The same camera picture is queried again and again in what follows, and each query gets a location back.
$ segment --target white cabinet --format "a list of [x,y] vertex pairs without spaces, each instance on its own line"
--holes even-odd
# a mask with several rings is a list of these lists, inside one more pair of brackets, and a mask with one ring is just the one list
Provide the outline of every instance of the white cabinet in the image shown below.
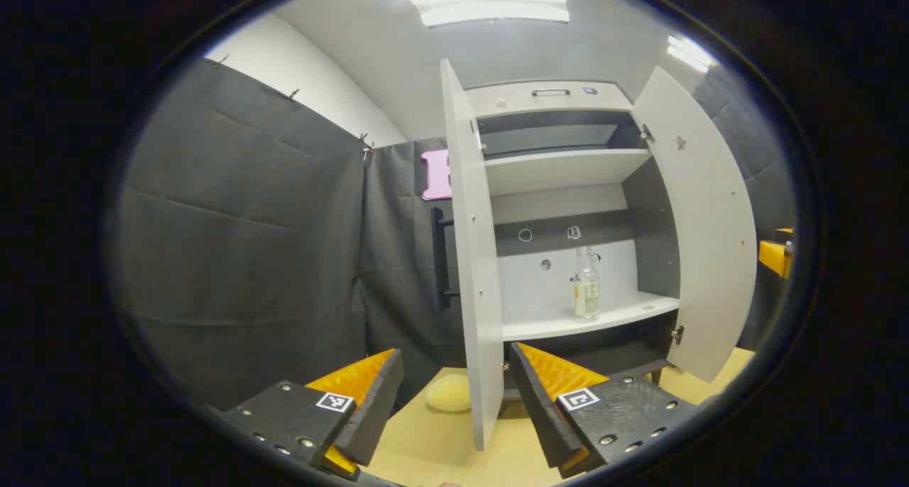
[[[678,310],[676,328],[684,332],[679,344],[673,341],[668,360],[705,381],[713,380],[744,328],[757,257],[752,209],[740,170],[701,106],[659,67],[634,105],[609,83],[521,82],[465,92],[447,60],[441,68],[477,449],[488,444],[502,402],[504,341],[590,332]],[[540,89],[557,92],[533,95]],[[646,141],[648,148],[637,150],[484,159],[477,117],[513,115],[509,119],[519,122],[522,113],[542,116],[561,111],[624,113],[622,118],[633,119],[652,137]],[[525,122],[532,123],[533,117]],[[564,209],[582,213],[588,208],[626,208],[616,184],[651,156],[675,220],[678,299],[637,289],[634,240],[594,245],[608,261],[601,264],[600,315],[585,323],[572,318],[571,248],[497,255],[497,223],[574,215]],[[597,201],[578,204],[577,199],[584,197]],[[543,260],[552,268],[541,269]]]

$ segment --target cabinet door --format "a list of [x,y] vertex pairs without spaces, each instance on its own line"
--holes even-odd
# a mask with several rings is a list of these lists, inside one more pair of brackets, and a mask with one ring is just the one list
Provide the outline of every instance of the cabinet door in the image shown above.
[[701,106],[661,67],[632,118],[653,140],[679,244],[679,344],[669,362],[713,381],[744,328],[754,293],[754,217],[736,159]]
[[477,118],[448,60],[442,60],[441,68],[470,405],[475,446],[482,450],[489,444],[504,391],[496,235]]

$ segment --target wooden table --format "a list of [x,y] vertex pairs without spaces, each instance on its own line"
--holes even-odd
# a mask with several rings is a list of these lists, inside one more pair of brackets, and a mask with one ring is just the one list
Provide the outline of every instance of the wooden table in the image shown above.
[[[713,383],[679,368],[663,368],[660,387],[686,402],[699,404],[721,393],[753,355],[752,351],[734,350]],[[467,370],[442,368],[432,381],[448,373]],[[558,471],[546,466],[523,403],[503,404],[489,448],[477,452],[470,410],[434,410],[425,403],[425,391],[423,387],[388,421],[372,464],[364,471],[406,487],[438,487],[446,481],[461,487],[542,487],[562,481]]]

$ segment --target white wall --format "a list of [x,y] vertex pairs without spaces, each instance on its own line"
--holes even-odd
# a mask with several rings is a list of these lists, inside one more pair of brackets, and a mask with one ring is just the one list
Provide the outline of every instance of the white wall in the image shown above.
[[260,80],[376,147],[407,141],[354,80],[295,27],[267,13],[205,54]]

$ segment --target white shelf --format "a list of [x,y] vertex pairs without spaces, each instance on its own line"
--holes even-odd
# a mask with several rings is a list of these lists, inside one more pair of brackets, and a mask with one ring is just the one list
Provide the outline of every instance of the white shelf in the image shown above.
[[487,160],[491,196],[621,183],[647,159],[647,150],[582,150]]
[[[522,322],[503,322],[504,341],[519,339],[552,338],[579,332],[597,331],[626,323],[643,321],[671,310],[677,310],[679,300],[653,293],[629,293],[627,297],[604,304],[603,312],[593,322],[578,322],[574,319],[571,304],[541,304],[533,314],[520,316]],[[506,315],[511,321],[515,315]]]

